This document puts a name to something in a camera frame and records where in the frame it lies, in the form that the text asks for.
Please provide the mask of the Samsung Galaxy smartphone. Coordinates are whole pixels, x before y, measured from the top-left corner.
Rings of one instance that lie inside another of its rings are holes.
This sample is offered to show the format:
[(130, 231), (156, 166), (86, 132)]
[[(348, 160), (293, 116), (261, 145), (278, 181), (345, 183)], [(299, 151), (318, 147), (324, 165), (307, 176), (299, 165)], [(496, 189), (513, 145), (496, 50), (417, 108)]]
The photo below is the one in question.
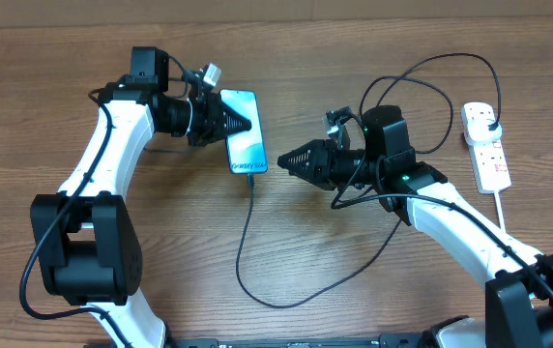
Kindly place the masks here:
[(249, 129), (242, 123), (241, 131), (226, 138), (230, 171), (237, 175), (265, 173), (268, 161), (255, 93), (223, 89), (219, 94), (225, 105), (250, 122)]

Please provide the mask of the white power strip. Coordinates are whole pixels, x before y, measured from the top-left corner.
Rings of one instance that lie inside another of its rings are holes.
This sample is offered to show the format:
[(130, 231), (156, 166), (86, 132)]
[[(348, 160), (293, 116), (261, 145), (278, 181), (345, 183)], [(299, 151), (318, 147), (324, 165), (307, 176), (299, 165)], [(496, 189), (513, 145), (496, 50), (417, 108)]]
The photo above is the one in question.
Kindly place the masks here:
[[(461, 119), (463, 134), (467, 119), (485, 119), (494, 125), (496, 122), (492, 106), (479, 101), (465, 103), (461, 108)], [(468, 145), (468, 149), (479, 193), (498, 193), (511, 186), (501, 138), (481, 146)]]

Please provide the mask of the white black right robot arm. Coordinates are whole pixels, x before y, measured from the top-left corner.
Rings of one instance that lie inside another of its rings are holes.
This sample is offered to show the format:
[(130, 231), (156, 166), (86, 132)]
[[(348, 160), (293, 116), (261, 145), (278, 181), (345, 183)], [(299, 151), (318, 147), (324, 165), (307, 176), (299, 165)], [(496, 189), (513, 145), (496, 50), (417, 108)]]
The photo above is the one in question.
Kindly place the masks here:
[(432, 238), (482, 288), (484, 320), (446, 320), (420, 333), (418, 346), (553, 347), (553, 254), (504, 232), (444, 174), (418, 161), (398, 106), (373, 107), (357, 121), (363, 148), (351, 150), (334, 135), (311, 140), (277, 163), (324, 190), (371, 187), (370, 200)]

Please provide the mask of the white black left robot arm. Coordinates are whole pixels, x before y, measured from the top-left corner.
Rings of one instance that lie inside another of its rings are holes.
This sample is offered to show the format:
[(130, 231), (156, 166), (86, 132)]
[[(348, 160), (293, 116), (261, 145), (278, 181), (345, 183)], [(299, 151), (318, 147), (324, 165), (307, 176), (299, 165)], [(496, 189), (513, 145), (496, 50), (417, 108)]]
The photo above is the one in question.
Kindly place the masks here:
[(174, 60), (136, 46), (130, 72), (89, 93), (98, 121), (78, 165), (57, 192), (36, 195), (30, 207), (35, 247), (18, 290), (29, 316), (89, 313), (114, 347), (174, 346), (140, 289), (142, 250), (126, 206), (134, 169), (157, 132), (203, 147), (251, 128), (215, 92), (221, 70), (213, 63), (182, 69), (184, 92), (168, 95)]

